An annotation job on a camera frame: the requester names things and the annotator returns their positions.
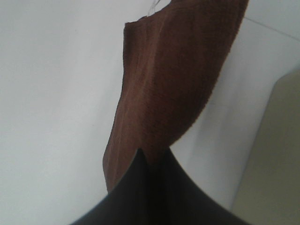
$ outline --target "terry cloth fabric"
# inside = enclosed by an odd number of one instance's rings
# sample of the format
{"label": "terry cloth fabric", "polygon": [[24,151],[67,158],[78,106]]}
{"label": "terry cloth fabric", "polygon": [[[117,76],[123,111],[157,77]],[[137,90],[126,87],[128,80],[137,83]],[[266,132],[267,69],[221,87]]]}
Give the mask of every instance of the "terry cloth fabric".
{"label": "terry cloth fabric", "polygon": [[142,148],[150,168],[195,122],[248,0],[172,0],[124,28],[122,90],[103,156],[107,190]]}

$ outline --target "wall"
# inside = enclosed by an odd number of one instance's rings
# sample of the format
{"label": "wall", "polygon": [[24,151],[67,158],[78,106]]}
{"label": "wall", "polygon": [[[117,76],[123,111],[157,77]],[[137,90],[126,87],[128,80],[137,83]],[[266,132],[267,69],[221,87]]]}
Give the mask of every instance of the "wall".
{"label": "wall", "polygon": [[[252,2],[248,16],[258,8]],[[285,2],[281,19],[292,20],[297,7]],[[69,224],[106,195],[102,155],[120,96],[123,27],[151,3],[0,1],[0,224]],[[192,179],[227,208],[272,85],[300,63],[299,41],[250,19],[209,104],[172,146]]]}

